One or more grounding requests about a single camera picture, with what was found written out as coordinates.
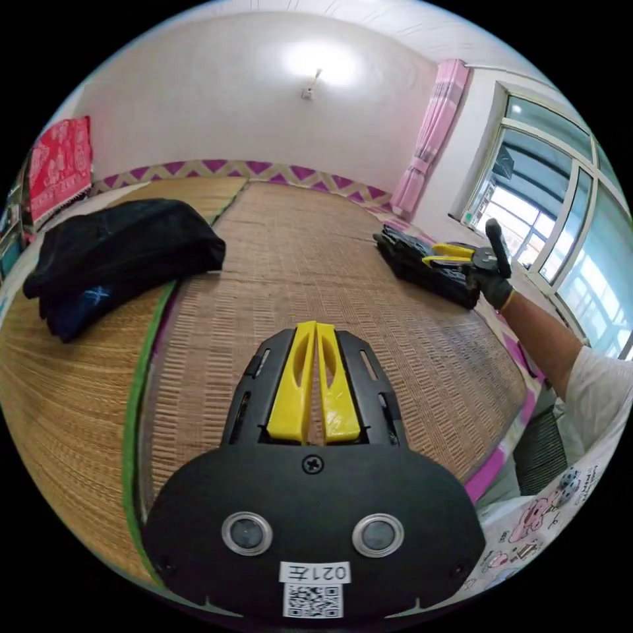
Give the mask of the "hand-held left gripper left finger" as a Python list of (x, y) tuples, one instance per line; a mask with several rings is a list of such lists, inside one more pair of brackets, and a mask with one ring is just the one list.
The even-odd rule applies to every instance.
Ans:
[(315, 365), (317, 323), (300, 322), (294, 332), (266, 425), (276, 442), (307, 442)]

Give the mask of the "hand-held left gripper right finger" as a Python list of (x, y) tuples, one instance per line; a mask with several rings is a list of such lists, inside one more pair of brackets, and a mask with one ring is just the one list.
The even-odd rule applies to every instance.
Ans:
[(316, 323), (322, 431), (326, 443), (359, 439), (361, 428), (334, 326)]

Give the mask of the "person's right hand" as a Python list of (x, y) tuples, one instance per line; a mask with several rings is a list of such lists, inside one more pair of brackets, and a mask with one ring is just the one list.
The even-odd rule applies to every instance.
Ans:
[(514, 295), (511, 283), (498, 274), (471, 271), (467, 276), (467, 282), (470, 287), (480, 292), (498, 313), (505, 309)]

